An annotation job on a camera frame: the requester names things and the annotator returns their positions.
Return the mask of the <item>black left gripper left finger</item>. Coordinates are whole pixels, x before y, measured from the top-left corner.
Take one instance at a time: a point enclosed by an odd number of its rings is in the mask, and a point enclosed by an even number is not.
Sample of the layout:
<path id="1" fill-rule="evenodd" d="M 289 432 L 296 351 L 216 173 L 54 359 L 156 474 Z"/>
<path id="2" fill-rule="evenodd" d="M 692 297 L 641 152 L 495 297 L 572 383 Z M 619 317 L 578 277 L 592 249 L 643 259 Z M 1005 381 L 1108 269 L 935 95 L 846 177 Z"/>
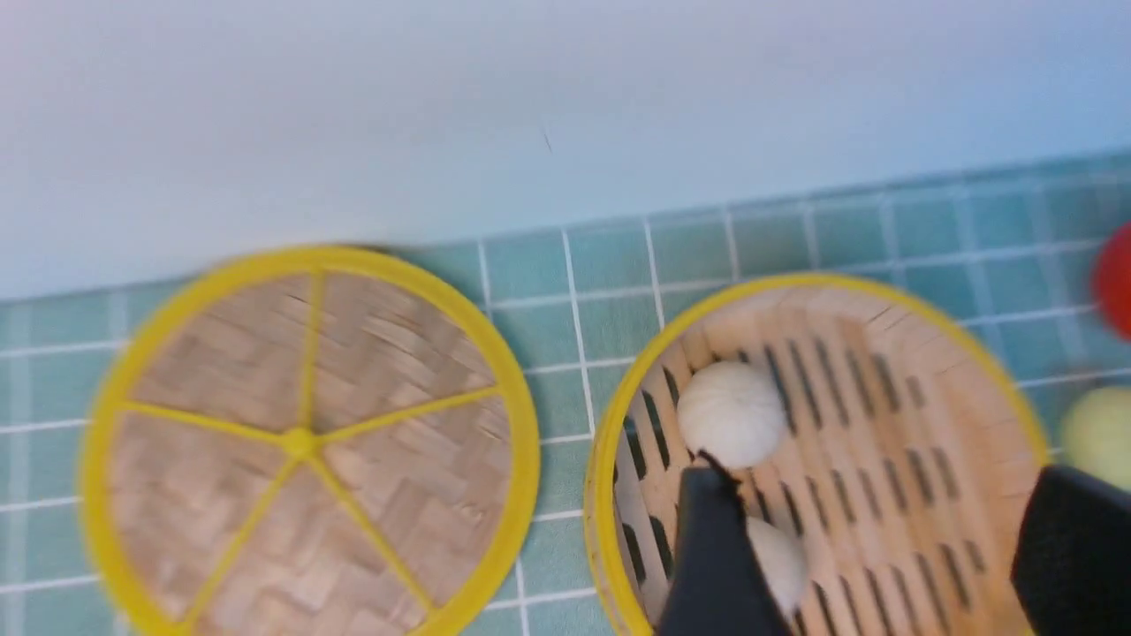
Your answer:
<path id="1" fill-rule="evenodd" d="M 673 571 L 656 635 L 788 635 L 746 519 L 739 480 L 698 452 L 679 483 Z"/>

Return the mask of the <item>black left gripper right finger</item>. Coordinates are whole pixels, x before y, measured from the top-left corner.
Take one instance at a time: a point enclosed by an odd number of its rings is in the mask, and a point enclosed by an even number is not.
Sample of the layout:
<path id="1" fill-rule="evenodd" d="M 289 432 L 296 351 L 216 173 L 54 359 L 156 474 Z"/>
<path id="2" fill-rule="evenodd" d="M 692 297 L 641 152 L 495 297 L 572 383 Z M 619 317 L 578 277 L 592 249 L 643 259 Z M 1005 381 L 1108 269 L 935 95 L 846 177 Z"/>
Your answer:
<path id="1" fill-rule="evenodd" d="M 1126 635 L 1126 490 L 1071 466 L 1043 467 L 1024 514 L 1011 582 L 1035 635 Z"/>

